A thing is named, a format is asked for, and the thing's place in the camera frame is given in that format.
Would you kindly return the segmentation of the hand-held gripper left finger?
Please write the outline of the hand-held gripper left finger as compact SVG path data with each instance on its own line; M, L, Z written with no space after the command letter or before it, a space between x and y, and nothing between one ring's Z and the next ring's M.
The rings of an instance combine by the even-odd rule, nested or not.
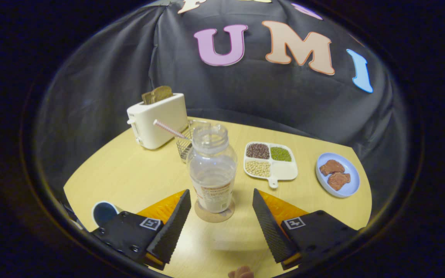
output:
M92 234L134 262L163 270L171 260L190 209L187 189L136 214L121 211L99 224Z

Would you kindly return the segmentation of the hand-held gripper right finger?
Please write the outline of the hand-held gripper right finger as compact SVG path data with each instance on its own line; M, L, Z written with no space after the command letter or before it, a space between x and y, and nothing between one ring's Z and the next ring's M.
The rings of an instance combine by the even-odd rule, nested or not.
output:
M326 211L306 212L258 189L253 190L252 206L273 258L284 270L310 269L362 232Z

